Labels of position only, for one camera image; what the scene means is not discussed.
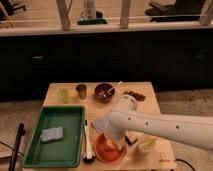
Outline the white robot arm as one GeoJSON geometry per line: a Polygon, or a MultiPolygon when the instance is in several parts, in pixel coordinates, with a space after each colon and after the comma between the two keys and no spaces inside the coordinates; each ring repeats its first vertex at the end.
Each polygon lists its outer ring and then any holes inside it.
{"type": "Polygon", "coordinates": [[[213,117],[152,114],[136,108],[137,100],[125,94],[107,113],[104,135],[119,149],[126,131],[130,130],[213,152],[213,117]]]}

